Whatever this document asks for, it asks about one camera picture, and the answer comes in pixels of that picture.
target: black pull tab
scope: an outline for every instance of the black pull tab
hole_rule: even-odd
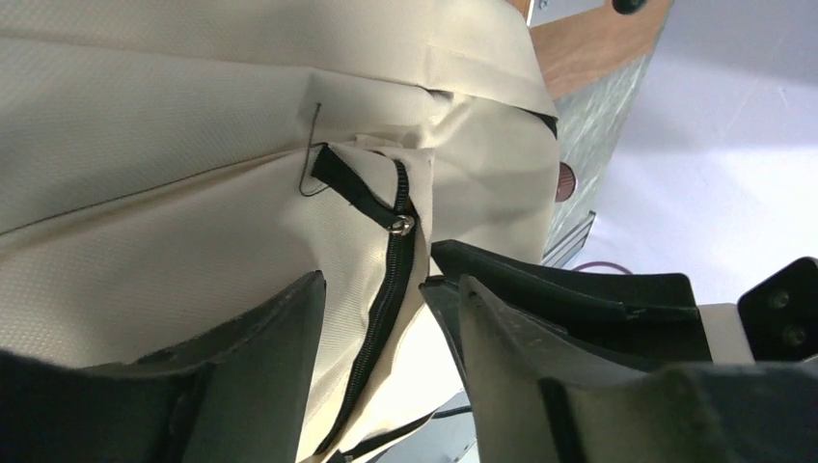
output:
[[[411,216],[399,214],[378,201],[358,174],[326,145],[315,159],[313,177],[326,183],[389,233],[403,236],[415,225]]]

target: black thread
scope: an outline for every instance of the black thread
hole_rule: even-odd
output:
[[[307,175],[307,166],[310,165],[310,149],[313,147],[313,135],[315,134],[315,125],[318,122],[318,112],[320,112],[320,110],[321,103],[319,101],[318,103],[315,104],[315,113],[313,114],[313,121],[310,123],[310,136],[309,138],[307,138],[307,149],[306,152],[304,153],[304,165],[301,166],[301,176],[298,180],[298,192],[304,198],[311,198],[326,191],[326,189],[329,188],[328,185],[324,185],[322,188],[318,188],[317,190],[312,191],[310,193],[304,191],[304,177]]]

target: zipper teeth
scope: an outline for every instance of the zipper teeth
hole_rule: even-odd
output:
[[[395,206],[393,208],[393,212],[396,214],[402,214],[405,212],[409,201],[409,176],[406,173],[406,166],[404,166],[403,163],[396,160],[394,160],[394,162],[397,170],[397,190],[395,192]],[[352,413],[355,402],[358,400],[361,390],[368,380],[366,373],[367,370],[369,370],[371,362],[373,361],[372,354],[374,353],[373,350],[375,347],[374,339],[375,336],[381,331],[381,325],[383,324],[384,316],[386,315],[385,309],[392,305],[393,299],[395,298],[395,293],[397,292],[396,283],[399,276],[399,269],[402,267],[402,263],[406,258],[406,256],[404,256],[406,253],[402,251],[402,243],[406,239],[414,239],[414,234],[412,233],[406,236],[389,236],[386,252],[386,271],[384,274],[383,283],[381,284],[381,287],[384,287],[385,290],[382,293],[382,296],[372,304],[372,307],[369,310],[367,333],[364,336],[364,343],[361,346],[361,350],[352,364],[352,370],[349,374],[346,391],[344,392],[343,400],[341,401],[341,409],[338,412],[336,422],[333,424],[330,433],[319,446],[317,452],[325,451],[335,440],[338,433],[341,431],[341,427],[348,420],[349,414]]]

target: black zipper tape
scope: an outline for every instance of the black zipper tape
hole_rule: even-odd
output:
[[[390,233],[386,252],[386,272],[378,294],[369,308],[369,324],[364,344],[352,364],[338,416],[330,432],[315,450],[316,454],[330,448],[349,421],[355,404],[372,375],[375,363],[395,328],[397,314],[409,286],[409,277],[415,260],[417,227],[414,227],[414,224],[417,215],[409,206],[409,176],[406,167],[399,161],[394,162],[397,170],[397,191],[393,207],[378,201],[355,171],[329,147],[321,149],[314,163],[313,177],[324,182]],[[395,228],[396,223],[401,221],[407,223],[407,219],[409,221],[407,227]]]
[[[376,450],[386,446],[390,442],[393,442],[393,441],[396,441],[397,439],[400,439],[401,437],[405,436],[406,434],[411,434],[412,432],[415,432],[417,429],[423,427],[424,424],[429,422],[429,420],[432,418],[432,415],[433,414],[426,415],[425,417],[423,417],[423,418],[421,418],[419,420],[414,420],[413,422],[410,422],[409,424],[401,426],[398,429],[393,429],[393,430],[391,430],[389,432],[386,432],[384,434],[380,434],[380,435],[375,436],[375,437],[373,437],[371,439],[366,439],[364,442],[362,442],[361,444],[358,444],[357,446],[355,446],[354,449],[352,449],[350,451],[345,451],[345,452],[337,451],[327,461],[327,463],[347,463],[347,462],[350,462],[350,461],[355,461],[356,458],[360,458],[360,457],[366,455],[367,453],[371,453],[373,451],[376,451]]]

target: metal zipper pull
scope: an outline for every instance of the metal zipper pull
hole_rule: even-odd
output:
[[[406,236],[415,227],[415,218],[409,215],[398,215],[396,221],[391,224],[387,231],[395,236]]]

